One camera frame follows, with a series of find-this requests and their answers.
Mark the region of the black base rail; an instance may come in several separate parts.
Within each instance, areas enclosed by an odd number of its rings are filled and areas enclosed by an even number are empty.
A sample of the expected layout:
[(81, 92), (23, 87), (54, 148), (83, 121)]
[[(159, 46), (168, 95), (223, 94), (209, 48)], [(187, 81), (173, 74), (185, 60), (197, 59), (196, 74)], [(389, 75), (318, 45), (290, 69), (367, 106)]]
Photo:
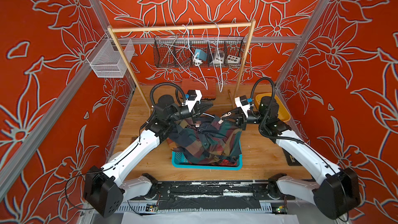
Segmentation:
[(273, 199), (266, 180), (161, 181), (155, 195), (143, 198), (159, 211), (259, 211), (277, 213), (295, 200)]

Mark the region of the dark plaid shirt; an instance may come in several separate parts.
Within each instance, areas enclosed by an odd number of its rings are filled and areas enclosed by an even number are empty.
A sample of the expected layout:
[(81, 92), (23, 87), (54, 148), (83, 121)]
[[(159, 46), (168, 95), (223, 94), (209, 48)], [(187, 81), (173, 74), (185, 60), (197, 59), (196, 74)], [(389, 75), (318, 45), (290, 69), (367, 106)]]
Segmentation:
[(182, 152), (189, 163), (204, 166), (234, 167), (239, 156), (239, 129), (229, 121), (192, 121), (190, 118), (175, 124), (166, 140), (174, 152)]

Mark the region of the teal plastic basket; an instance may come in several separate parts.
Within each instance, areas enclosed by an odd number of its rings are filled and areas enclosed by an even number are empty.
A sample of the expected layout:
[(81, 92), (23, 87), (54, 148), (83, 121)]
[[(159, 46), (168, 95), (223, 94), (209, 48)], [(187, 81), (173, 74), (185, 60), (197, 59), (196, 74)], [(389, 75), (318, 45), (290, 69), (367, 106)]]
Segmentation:
[(204, 166), (194, 165), (188, 162), (182, 152), (172, 152), (172, 165), (180, 169), (200, 169), (200, 170), (222, 170), (222, 171), (239, 171), (243, 167), (243, 156), (240, 155), (236, 166), (222, 167), (222, 166)]

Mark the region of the wooden clothes rack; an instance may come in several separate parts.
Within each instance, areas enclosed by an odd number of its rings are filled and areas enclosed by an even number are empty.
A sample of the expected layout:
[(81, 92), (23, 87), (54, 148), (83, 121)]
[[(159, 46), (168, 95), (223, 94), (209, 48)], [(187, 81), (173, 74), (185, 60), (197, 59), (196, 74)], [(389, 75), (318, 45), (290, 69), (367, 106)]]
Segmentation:
[(238, 92), (238, 88), (240, 86), (241, 79), (243, 77), (243, 72), (247, 60), (247, 55), (248, 51), (251, 45), (251, 41), (253, 38), (254, 34), (254, 29), (256, 26), (256, 20), (252, 19), (250, 22), (242, 22), (242, 23), (224, 23), (224, 24), (203, 24), (203, 25), (193, 25), (193, 26), (163, 26), (163, 27), (140, 27), (140, 28), (112, 28), (112, 26), (108, 26), (107, 31), (110, 34), (112, 40), (114, 41), (119, 54), (121, 55), (122, 61), (126, 65), (127, 71), (130, 74), (130, 76), (133, 79), (134, 84), (136, 85), (136, 89), (138, 90), (140, 96), (142, 97), (144, 104), (149, 111), (149, 113), (152, 112), (152, 107), (151, 104), (149, 103), (148, 99), (146, 98), (144, 92), (141, 89), (141, 86), (139, 84), (139, 81), (135, 75), (135, 73), (132, 70), (132, 67), (130, 65), (130, 62), (127, 60), (126, 54), (124, 50), (122, 49), (122, 46), (119, 42), (119, 39), (117, 37), (117, 33), (129, 33), (129, 32), (151, 32), (151, 31), (177, 31), (177, 30), (207, 30), (207, 29), (225, 29), (225, 28), (243, 28), (243, 27), (249, 27), (249, 31), (247, 34), (246, 38), (246, 44), (245, 44), (245, 50), (244, 50), (244, 55), (243, 55), (243, 60), (240, 65), (240, 70), (238, 74), (238, 79), (236, 82), (235, 90), (234, 92), (228, 91), (230, 103), (226, 104), (218, 104), (219, 107), (221, 106), (235, 106), (235, 98)]

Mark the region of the yellow plastic tray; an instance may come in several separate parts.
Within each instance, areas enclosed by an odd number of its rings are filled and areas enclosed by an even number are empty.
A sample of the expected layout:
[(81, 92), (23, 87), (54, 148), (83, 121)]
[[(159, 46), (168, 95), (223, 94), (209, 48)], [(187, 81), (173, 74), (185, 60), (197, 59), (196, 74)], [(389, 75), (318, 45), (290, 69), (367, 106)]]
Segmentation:
[[(260, 94), (257, 94), (257, 95), (255, 96), (255, 100), (256, 100), (255, 106), (256, 106), (257, 108), (259, 108), (261, 99), (262, 99), (264, 96), (272, 96), (272, 93), (271, 93), (271, 92), (268, 92), (268, 93), (260, 93)], [(289, 113), (288, 110), (286, 109), (285, 105), (282, 103), (282, 101), (280, 100), (280, 98), (279, 98), (277, 95), (275, 96), (275, 100), (276, 100), (277, 104), (279, 105), (278, 118), (279, 118), (281, 121), (284, 121), (284, 122), (290, 121), (291, 115), (290, 115), (290, 113)]]

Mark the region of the white wire hanger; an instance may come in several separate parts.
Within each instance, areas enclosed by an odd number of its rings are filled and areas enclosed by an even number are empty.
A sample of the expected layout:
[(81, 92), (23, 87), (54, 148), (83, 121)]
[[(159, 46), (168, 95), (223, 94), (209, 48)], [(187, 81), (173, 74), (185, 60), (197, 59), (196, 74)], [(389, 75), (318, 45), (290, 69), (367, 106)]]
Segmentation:
[[(187, 28), (186, 25), (183, 24), (182, 26), (184, 27), (184, 29), (185, 29), (185, 31), (186, 31), (186, 33), (187, 33), (187, 47), (188, 47), (188, 50), (191, 52), (191, 54), (192, 54), (192, 59), (193, 59), (194, 52), (193, 52), (192, 49), (191, 49), (190, 39), (189, 39), (190, 31), (189, 31), (189, 29)], [(205, 76), (204, 76), (204, 74), (203, 74), (203, 72), (202, 72), (200, 66), (197, 66), (197, 67), (199, 68), (199, 71), (200, 71), (200, 73), (201, 73), (202, 79), (196, 78), (196, 81), (200, 82), (200, 83), (205, 87), (205, 89), (208, 90), (208, 83), (207, 83), (207, 80), (206, 80), (206, 78), (205, 78)]]

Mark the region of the white button box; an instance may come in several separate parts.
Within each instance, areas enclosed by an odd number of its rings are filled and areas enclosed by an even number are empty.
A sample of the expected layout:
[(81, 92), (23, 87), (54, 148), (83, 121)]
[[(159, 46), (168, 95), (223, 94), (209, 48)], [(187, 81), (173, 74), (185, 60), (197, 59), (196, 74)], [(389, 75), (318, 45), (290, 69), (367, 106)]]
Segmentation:
[(233, 56), (233, 55), (228, 55), (226, 64), (228, 66), (239, 66), (240, 65), (240, 61), (241, 61), (240, 57)]

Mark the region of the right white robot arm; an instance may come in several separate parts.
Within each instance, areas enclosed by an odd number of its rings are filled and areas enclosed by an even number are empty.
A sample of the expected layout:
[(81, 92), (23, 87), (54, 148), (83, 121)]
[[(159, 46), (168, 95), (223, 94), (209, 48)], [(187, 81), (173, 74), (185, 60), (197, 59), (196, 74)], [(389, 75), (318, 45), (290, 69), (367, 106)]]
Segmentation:
[[(254, 110), (254, 93), (260, 82), (271, 85), (271, 96), (263, 97), (263, 104)], [(293, 196), (315, 205), (329, 219), (349, 222), (349, 213), (360, 205), (359, 179), (350, 168), (343, 169), (314, 150), (284, 121), (278, 117), (279, 104), (276, 88), (269, 77), (255, 82), (250, 97), (235, 97), (236, 108), (223, 117), (231, 118), (236, 126), (245, 130), (256, 124), (259, 133), (288, 152), (312, 176), (313, 181), (294, 179), (279, 173), (267, 180), (266, 192), (274, 200)]]

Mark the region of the black box with label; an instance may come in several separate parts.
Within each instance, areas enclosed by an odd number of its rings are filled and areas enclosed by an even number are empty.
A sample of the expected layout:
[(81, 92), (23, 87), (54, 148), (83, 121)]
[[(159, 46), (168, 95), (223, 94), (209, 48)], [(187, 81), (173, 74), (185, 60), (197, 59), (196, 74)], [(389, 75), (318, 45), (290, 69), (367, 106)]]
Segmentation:
[(291, 167), (301, 167), (302, 165), (295, 159), (294, 156), (292, 156), (290, 153), (288, 153), (286, 150), (283, 149), (284, 155), (286, 157), (286, 161), (288, 166)]

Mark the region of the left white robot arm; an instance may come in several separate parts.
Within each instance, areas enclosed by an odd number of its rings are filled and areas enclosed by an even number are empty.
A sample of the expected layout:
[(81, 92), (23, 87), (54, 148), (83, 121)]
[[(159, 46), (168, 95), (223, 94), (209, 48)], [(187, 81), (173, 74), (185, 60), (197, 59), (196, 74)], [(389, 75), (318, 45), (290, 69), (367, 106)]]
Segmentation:
[(83, 197), (103, 218), (110, 217), (123, 202), (131, 198), (153, 195), (157, 181), (149, 174), (127, 181), (126, 177), (152, 150), (165, 141), (177, 122), (196, 120), (213, 103), (202, 101), (200, 90), (184, 92), (174, 83), (168, 85), (181, 96), (169, 94), (154, 100), (154, 92), (166, 83), (155, 85), (150, 91), (153, 112), (140, 128), (138, 138), (124, 151), (102, 167), (93, 166), (85, 174)]

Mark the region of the white switch box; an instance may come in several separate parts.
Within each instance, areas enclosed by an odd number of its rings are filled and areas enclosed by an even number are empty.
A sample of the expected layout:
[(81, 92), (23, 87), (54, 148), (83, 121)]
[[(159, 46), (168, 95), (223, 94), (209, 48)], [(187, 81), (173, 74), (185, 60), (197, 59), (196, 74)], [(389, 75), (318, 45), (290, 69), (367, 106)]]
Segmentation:
[(210, 55), (210, 64), (214, 66), (224, 65), (225, 52), (217, 49), (214, 53)]

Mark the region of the white tape roll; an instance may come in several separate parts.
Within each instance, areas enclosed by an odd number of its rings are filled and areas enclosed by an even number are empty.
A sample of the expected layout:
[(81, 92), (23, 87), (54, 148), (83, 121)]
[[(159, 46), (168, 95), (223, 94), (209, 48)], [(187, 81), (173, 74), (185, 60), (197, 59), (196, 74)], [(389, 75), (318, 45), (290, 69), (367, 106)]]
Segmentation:
[(120, 156), (121, 154), (122, 154), (122, 151), (115, 152), (115, 153), (109, 158), (109, 160), (108, 160), (107, 163), (113, 163), (114, 161), (117, 161), (118, 158), (119, 158), (119, 156)]

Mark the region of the red tool case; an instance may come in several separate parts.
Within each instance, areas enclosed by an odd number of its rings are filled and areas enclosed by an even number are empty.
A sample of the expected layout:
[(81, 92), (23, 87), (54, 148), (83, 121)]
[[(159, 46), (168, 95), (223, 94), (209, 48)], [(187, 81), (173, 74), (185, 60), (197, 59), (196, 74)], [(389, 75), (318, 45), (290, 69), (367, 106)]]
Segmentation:
[(217, 96), (217, 82), (215, 79), (207, 79), (205, 85), (194, 80), (193, 78), (185, 78), (182, 80), (181, 88), (185, 93), (188, 90), (200, 90), (202, 93), (202, 99), (204, 100), (215, 100)]

